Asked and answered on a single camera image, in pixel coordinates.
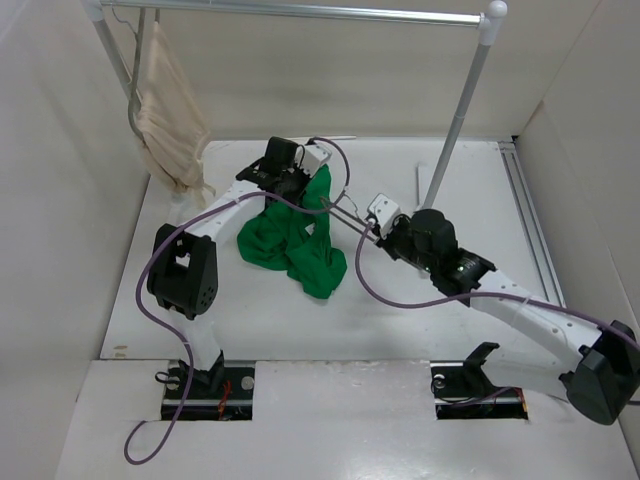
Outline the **green t shirt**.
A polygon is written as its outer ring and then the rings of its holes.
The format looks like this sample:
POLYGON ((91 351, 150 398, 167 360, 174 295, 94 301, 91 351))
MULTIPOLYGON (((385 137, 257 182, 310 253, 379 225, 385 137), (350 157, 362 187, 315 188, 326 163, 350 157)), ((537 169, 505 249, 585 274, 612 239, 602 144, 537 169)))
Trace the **green t shirt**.
POLYGON ((347 271, 344 253, 332 246, 326 212, 310 215, 274 201, 245 223, 236 242, 245 262, 286 272, 316 299, 328 299, 347 271))

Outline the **grey clothes hanger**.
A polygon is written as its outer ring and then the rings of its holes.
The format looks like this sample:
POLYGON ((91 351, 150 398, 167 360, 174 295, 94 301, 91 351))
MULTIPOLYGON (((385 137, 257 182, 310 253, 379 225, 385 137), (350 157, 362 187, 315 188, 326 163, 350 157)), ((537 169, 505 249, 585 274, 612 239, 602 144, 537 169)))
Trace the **grey clothes hanger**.
POLYGON ((364 232, 367 222, 359 215, 358 206, 348 193, 344 193, 340 200, 330 200, 328 196, 320 196, 320 202, 328 208, 329 214, 339 222, 358 234, 364 232), (351 206, 351 209, 341 205, 343 200, 351 206))

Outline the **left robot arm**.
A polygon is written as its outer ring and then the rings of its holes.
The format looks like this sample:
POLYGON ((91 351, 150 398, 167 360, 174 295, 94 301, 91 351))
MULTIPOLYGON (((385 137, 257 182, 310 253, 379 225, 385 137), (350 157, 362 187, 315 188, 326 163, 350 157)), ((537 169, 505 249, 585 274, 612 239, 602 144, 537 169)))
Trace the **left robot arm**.
POLYGON ((330 158, 331 152, 313 141, 301 145, 270 138, 263 156, 242 169, 206 211, 230 207, 177 235, 151 267, 147 290, 161 308, 172 312, 193 354, 170 371, 169 382, 183 391, 188 376, 191 399, 214 398, 224 382, 224 355, 213 324, 204 318, 218 292, 217 248, 262 213, 275 196, 299 205, 308 183, 330 158))

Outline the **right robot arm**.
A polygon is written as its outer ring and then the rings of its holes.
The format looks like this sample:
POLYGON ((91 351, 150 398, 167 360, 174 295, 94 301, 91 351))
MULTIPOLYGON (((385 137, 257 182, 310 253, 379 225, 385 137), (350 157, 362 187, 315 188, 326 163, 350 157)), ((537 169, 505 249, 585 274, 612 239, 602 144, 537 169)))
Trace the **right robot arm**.
POLYGON ((497 356, 500 344, 479 344, 465 359, 438 368, 455 383, 446 398, 482 402, 506 388, 534 390, 568 402, 589 420, 611 425, 639 388, 639 342, 623 322, 606 322, 554 305, 511 280, 492 262, 462 248, 442 212, 406 215, 390 201, 370 206, 366 225, 391 259, 426 274, 439 299, 459 302, 524 335, 551 355, 546 366, 497 356))

